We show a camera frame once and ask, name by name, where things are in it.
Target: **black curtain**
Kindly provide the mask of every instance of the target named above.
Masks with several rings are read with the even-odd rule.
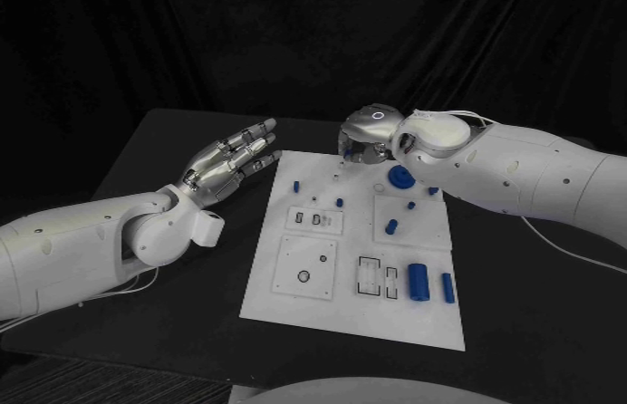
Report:
[[[0,0],[0,218],[89,199],[157,107],[465,109],[625,153],[624,15],[625,0]]]

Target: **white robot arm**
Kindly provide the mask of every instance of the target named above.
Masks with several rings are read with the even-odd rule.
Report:
[[[0,227],[0,321],[87,300],[173,262],[190,241],[216,245],[224,221],[203,209],[281,158],[275,151],[249,162],[273,142],[273,125],[269,119],[213,142],[155,193],[50,209]]]
[[[627,248],[627,158],[540,130],[472,128],[468,111],[371,104],[341,124],[340,154],[373,164],[394,157],[415,180],[490,211],[566,223]]]

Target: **small blue part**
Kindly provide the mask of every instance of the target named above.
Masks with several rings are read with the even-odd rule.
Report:
[[[451,273],[442,273],[441,282],[443,283],[443,300],[446,303],[454,303],[452,280]]]
[[[407,189],[415,184],[409,171],[402,166],[393,166],[387,172],[387,179],[396,188]]]
[[[397,226],[397,221],[396,220],[389,220],[387,227],[384,228],[384,233],[387,235],[393,235],[394,234],[396,226]]]
[[[428,276],[426,265],[410,264],[407,266],[409,273],[409,298],[415,302],[428,302]]]

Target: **dark table surface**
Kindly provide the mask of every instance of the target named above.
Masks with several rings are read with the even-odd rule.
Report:
[[[173,183],[200,148],[260,120],[152,110],[93,199]],[[271,149],[334,153],[337,130],[334,122],[278,119]],[[2,348],[263,389],[371,376],[435,382],[511,403],[616,402],[627,275],[556,251],[517,217],[448,195],[465,352],[240,319],[273,173],[266,168],[211,208],[226,220],[216,248],[191,244],[148,289],[34,318],[5,333]],[[627,266],[627,252],[605,239],[531,221],[563,248]]]

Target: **round hole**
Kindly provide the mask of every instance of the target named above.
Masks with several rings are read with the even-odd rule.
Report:
[[[309,280],[309,273],[308,273],[308,271],[301,271],[299,273],[298,273],[298,280],[302,282],[302,283],[305,283],[308,280]]]

